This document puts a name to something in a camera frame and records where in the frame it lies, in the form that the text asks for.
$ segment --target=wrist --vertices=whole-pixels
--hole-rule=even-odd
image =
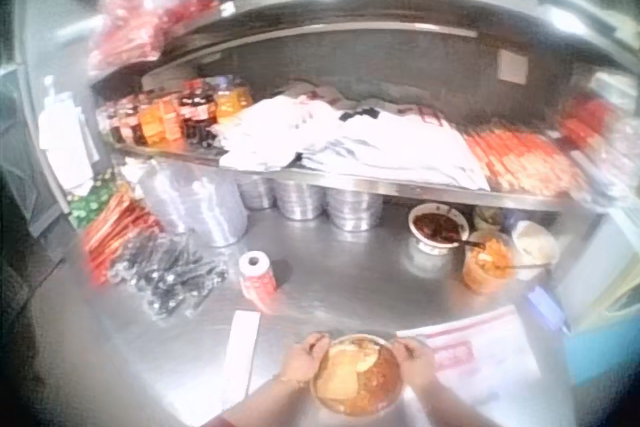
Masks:
[[[437,378],[429,380],[428,382],[420,383],[416,386],[410,386],[415,394],[422,398],[433,398],[437,396],[443,389],[445,389],[444,385],[440,383]]]
[[[283,374],[274,375],[273,381],[279,385],[288,387],[292,391],[301,390],[307,386],[307,382],[303,382]]]

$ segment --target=metal shelf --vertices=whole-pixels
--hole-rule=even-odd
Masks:
[[[220,157],[225,154],[221,149],[199,149],[185,146],[183,142],[164,142],[153,147],[132,145],[114,145],[115,152],[136,157],[159,157],[196,164],[220,167]],[[566,211],[580,204],[570,197],[537,197],[528,194],[488,192],[468,190],[439,184],[383,180],[368,177],[334,174],[307,169],[293,164],[282,170],[272,172],[250,172],[277,180],[293,180],[322,187],[350,189],[413,199],[425,199],[438,202],[486,205],[521,210]]]
[[[512,32],[519,43],[555,41],[565,48],[571,46],[572,55],[581,61],[640,73],[635,52],[590,28],[580,17],[539,0],[234,0],[222,4],[219,11],[176,26],[162,57],[134,70],[139,77],[161,76],[177,65],[197,63],[211,52],[259,41],[264,34],[299,34],[305,26],[381,21],[405,23],[404,28],[416,31],[434,24],[490,37],[503,38]],[[109,90],[117,84],[120,71],[127,69],[94,79],[94,87]]]

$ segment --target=hand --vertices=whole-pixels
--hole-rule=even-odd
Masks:
[[[400,364],[405,384],[420,395],[438,384],[435,356],[429,347],[413,337],[397,338],[391,345]]]
[[[316,332],[301,344],[294,344],[282,362],[280,377],[298,383],[309,382],[316,375],[330,343],[328,334]]]

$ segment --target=blue surface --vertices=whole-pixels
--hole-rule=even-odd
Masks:
[[[640,361],[640,317],[566,337],[565,356],[575,384],[620,364]]]

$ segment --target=stacked metal container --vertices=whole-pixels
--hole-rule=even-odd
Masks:
[[[309,220],[324,210],[324,189],[300,182],[274,181],[278,209],[291,220]]]
[[[327,212],[331,222],[342,230],[369,230],[380,222],[382,196],[352,190],[327,189]]]
[[[247,209],[264,210],[273,207],[276,199],[271,179],[251,174],[236,174],[235,179],[242,203]]]

